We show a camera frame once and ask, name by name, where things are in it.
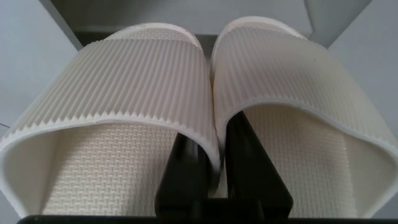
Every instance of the white slipper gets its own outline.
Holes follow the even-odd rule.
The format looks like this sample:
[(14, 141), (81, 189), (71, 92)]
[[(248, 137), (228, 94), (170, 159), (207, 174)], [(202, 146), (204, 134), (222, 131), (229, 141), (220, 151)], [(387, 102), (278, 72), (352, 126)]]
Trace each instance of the white slipper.
[(86, 46), (0, 142), (0, 187), (21, 217), (154, 215), (177, 132), (220, 167), (195, 36), (141, 24)]
[(397, 192), (397, 141), (322, 46), (245, 17), (227, 25), (212, 56), (219, 144), (244, 110), (293, 196), (291, 217), (371, 217)]

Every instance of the gray surface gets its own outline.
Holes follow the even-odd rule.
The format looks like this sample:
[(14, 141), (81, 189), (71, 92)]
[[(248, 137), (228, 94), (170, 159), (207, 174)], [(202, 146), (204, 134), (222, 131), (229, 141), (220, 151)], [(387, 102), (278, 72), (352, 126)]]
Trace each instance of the gray surface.
[(329, 47), (371, 0), (306, 0), (310, 40)]
[(218, 35), (243, 16), (278, 19), (303, 35), (312, 28), (304, 0), (53, 0), (73, 31), (116, 32), (143, 22), (168, 22), (194, 34)]
[[(373, 0), (330, 46), (398, 138), (398, 1)], [(398, 195), (374, 216), (398, 218)]]

